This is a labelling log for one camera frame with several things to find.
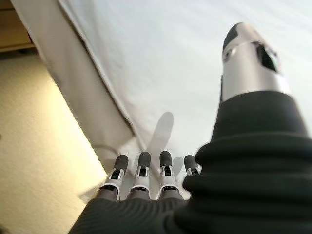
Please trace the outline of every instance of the prosthetic hand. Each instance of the prosthetic hand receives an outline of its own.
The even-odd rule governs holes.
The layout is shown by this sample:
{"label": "prosthetic hand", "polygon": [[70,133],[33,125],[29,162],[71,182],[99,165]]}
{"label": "prosthetic hand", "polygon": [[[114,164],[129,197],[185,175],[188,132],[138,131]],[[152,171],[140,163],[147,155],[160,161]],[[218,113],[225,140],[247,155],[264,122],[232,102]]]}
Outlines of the prosthetic hand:
{"label": "prosthetic hand", "polygon": [[239,23],[225,38],[222,58],[211,142],[196,162],[184,160],[190,200],[180,196],[168,152],[160,155],[159,199],[150,200],[150,155],[143,152],[128,199],[119,201],[128,162],[119,156],[71,234],[312,233],[312,141],[276,52]]}
{"label": "prosthetic hand", "polygon": [[[185,169],[189,176],[198,175],[200,169],[195,162],[195,157],[188,155],[184,159]],[[148,152],[142,152],[138,159],[137,170],[134,178],[134,185],[130,190],[127,199],[151,200],[150,197],[150,163],[151,155]],[[171,155],[163,151],[159,157],[160,163],[160,181],[161,186],[158,193],[158,200],[166,198],[176,198],[183,200],[176,184],[176,178],[172,168]],[[114,169],[109,173],[106,181],[97,191],[96,198],[103,198],[110,201],[120,200],[120,188],[122,186],[125,172],[128,167],[128,158],[126,155],[117,157]]]}

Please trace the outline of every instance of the white fabric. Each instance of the white fabric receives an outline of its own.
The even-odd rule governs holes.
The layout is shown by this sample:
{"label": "white fabric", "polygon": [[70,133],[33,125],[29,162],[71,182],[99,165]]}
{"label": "white fabric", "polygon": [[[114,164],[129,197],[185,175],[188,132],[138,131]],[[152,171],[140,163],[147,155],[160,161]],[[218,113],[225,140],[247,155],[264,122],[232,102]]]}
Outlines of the white fabric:
{"label": "white fabric", "polygon": [[133,134],[106,90],[83,42],[58,0],[11,2],[74,117],[109,173],[118,148],[131,140]]}
{"label": "white fabric", "polygon": [[[60,2],[142,148],[152,148],[152,166],[159,167],[163,149],[178,157],[179,185],[185,176],[179,157],[195,154],[210,139],[219,100],[222,44],[237,22],[253,25],[279,52],[311,131],[311,1]],[[149,144],[153,134],[156,143]]]}

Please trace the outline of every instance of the black fingertip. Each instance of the black fingertip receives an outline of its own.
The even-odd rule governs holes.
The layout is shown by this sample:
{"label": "black fingertip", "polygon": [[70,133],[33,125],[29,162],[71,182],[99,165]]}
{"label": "black fingertip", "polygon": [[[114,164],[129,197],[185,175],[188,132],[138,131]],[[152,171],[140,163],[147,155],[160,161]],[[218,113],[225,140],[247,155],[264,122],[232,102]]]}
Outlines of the black fingertip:
{"label": "black fingertip", "polygon": [[187,171],[189,168],[193,169],[198,166],[198,164],[195,161],[195,157],[193,155],[187,155],[184,158],[184,166],[185,170]]}
{"label": "black fingertip", "polygon": [[168,151],[160,153],[159,157],[160,166],[172,166],[171,154]]}
{"label": "black fingertip", "polygon": [[129,159],[126,155],[119,155],[116,158],[114,168],[116,169],[123,169],[123,171],[126,173],[127,167],[128,167]]}
{"label": "black fingertip", "polygon": [[151,155],[148,152],[142,152],[138,157],[138,167],[150,167]]}

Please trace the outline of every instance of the wooden furniture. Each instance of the wooden furniture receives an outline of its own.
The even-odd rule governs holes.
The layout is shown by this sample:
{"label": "wooden furniture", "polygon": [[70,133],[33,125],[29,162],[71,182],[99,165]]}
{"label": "wooden furniture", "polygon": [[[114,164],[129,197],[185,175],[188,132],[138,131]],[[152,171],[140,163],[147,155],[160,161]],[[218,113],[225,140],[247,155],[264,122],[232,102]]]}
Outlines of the wooden furniture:
{"label": "wooden furniture", "polygon": [[0,0],[0,52],[35,47],[10,0]]}

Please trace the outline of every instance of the beige carpet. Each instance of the beige carpet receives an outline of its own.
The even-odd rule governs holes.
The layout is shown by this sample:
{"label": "beige carpet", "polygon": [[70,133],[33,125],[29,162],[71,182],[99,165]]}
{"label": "beige carpet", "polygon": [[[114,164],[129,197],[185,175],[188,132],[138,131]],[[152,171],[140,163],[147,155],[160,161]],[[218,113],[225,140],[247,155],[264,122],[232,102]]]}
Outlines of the beige carpet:
{"label": "beige carpet", "polygon": [[0,54],[0,224],[66,233],[105,176],[39,57]]}

